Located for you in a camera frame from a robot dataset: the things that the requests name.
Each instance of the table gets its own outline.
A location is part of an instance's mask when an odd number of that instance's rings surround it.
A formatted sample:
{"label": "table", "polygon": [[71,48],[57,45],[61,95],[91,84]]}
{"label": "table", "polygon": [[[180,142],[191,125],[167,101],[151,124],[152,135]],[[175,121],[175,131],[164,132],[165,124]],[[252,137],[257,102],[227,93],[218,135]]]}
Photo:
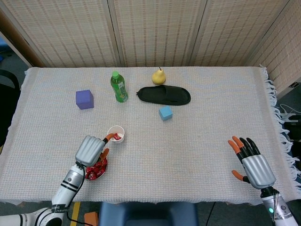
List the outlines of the table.
{"label": "table", "polygon": [[[129,100],[116,101],[110,86],[117,70]],[[31,68],[0,155],[0,200],[51,200],[86,135],[104,138],[120,125],[125,141],[109,143],[108,169],[87,181],[75,200],[111,203],[140,201],[225,201],[261,203],[260,191],[236,180],[244,172],[227,143],[251,137],[277,178],[286,201],[301,198],[297,171],[286,153],[273,107],[276,98],[264,68],[166,67],[166,85],[180,86],[191,102],[171,106],[173,118],[160,119],[162,105],[135,93],[152,86],[157,68]],[[91,90],[94,108],[80,110],[75,92]]]}

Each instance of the beige wall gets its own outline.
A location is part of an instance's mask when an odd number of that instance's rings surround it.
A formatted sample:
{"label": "beige wall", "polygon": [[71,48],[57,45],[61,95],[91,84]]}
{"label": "beige wall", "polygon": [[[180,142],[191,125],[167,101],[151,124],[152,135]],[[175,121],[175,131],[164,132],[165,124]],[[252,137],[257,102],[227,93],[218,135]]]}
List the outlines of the beige wall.
{"label": "beige wall", "polygon": [[268,68],[277,96],[301,82],[301,1],[291,0],[259,43],[246,65]]}
{"label": "beige wall", "polygon": [[299,78],[300,0],[0,0],[0,6],[49,67],[262,64],[281,94]]}

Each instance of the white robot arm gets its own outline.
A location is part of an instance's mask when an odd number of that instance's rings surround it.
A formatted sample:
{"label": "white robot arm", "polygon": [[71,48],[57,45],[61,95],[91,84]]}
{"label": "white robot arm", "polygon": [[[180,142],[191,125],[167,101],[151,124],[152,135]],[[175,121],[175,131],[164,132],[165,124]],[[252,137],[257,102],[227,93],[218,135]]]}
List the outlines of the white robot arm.
{"label": "white robot arm", "polygon": [[76,165],[72,166],[52,199],[52,208],[43,208],[34,213],[0,217],[0,226],[61,226],[63,216],[69,210],[73,198],[85,179],[85,167],[93,166],[106,143],[114,136],[109,134],[104,140],[86,136],[75,155]]}
{"label": "white robot arm", "polygon": [[233,170],[233,175],[244,182],[250,183],[254,188],[261,189],[261,200],[276,226],[298,226],[286,202],[272,186],[276,178],[265,157],[260,154],[256,144],[250,138],[232,137],[235,143],[228,141],[243,164],[246,176]]}

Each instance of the orange fingertip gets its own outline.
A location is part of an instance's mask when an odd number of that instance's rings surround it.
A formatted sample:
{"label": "orange fingertip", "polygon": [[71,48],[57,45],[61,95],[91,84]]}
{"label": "orange fingertip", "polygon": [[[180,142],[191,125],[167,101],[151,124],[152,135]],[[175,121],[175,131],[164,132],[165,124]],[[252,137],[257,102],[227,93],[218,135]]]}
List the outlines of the orange fingertip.
{"label": "orange fingertip", "polygon": [[235,154],[240,152],[239,147],[232,140],[228,140],[228,144],[233,148]]}
{"label": "orange fingertip", "polygon": [[107,138],[107,140],[109,141],[110,139],[112,139],[114,137],[114,133],[110,133],[108,134],[105,138]]}
{"label": "orange fingertip", "polygon": [[236,136],[233,136],[232,139],[235,141],[239,148],[244,147],[243,142],[241,142]]}
{"label": "orange fingertip", "polygon": [[240,173],[238,173],[236,170],[232,170],[232,174],[238,179],[243,181],[243,175],[241,175]]}
{"label": "orange fingertip", "polygon": [[109,153],[109,149],[106,148],[106,149],[103,151],[103,153],[100,154],[100,160],[101,160],[101,161],[104,160],[104,159],[107,157],[108,153]]}

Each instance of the tablecloth fringe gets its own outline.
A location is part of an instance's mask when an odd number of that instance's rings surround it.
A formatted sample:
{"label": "tablecloth fringe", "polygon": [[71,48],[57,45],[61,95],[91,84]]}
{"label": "tablecloth fringe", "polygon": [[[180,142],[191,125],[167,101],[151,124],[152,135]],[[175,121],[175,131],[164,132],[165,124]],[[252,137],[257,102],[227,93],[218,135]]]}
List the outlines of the tablecloth fringe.
{"label": "tablecloth fringe", "polygon": [[263,73],[265,76],[265,85],[266,90],[269,96],[270,106],[272,108],[272,113],[274,118],[277,120],[277,131],[279,133],[279,140],[281,145],[283,146],[284,156],[287,160],[287,163],[291,170],[291,177],[293,179],[293,184],[297,189],[297,193],[301,194],[301,183],[297,181],[297,178],[301,179],[301,171],[296,168],[295,162],[300,161],[298,158],[293,158],[291,156],[291,147],[293,145],[292,142],[288,141],[288,133],[287,129],[283,128],[284,121],[281,119],[280,110],[276,108],[277,98],[276,98],[276,88],[273,86],[273,82],[269,79],[268,71],[266,67],[263,67]]}

